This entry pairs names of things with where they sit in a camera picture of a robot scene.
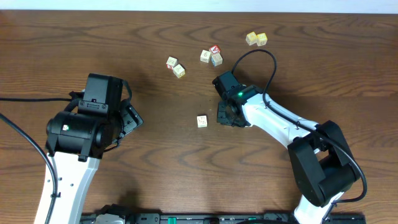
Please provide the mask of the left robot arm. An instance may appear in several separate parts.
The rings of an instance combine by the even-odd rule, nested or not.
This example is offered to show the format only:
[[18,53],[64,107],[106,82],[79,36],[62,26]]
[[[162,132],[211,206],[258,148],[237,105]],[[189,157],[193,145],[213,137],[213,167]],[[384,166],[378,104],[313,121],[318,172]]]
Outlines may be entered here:
[[69,105],[47,124],[45,148],[50,167],[35,223],[79,223],[85,197],[105,152],[143,120],[122,98],[128,82],[91,73],[85,90],[73,93]]

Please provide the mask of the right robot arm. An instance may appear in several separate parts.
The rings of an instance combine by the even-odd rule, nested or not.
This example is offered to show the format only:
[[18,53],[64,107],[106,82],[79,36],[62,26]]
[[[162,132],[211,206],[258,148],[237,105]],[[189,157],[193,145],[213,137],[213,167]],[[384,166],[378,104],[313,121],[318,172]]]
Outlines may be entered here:
[[293,221],[326,222],[333,206],[362,174],[340,127],[332,121],[318,124],[297,116],[261,88],[241,84],[231,72],[216,77],[212,84],[221,97],[218,123],[257,126],[287,148],[302,193]]

